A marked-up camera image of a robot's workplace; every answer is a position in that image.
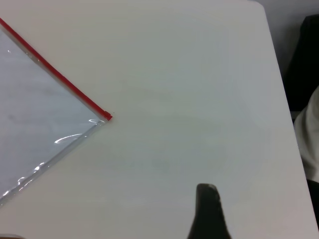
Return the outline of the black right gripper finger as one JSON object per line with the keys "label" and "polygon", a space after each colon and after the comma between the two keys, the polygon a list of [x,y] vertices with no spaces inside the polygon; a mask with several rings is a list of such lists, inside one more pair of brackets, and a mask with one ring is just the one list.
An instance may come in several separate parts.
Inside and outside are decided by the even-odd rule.
{"label": "black right gripper finger", "polygon": [[189,239],[230,239],[223,214],[220,195],[213,184],[196,187],[195,216]]}

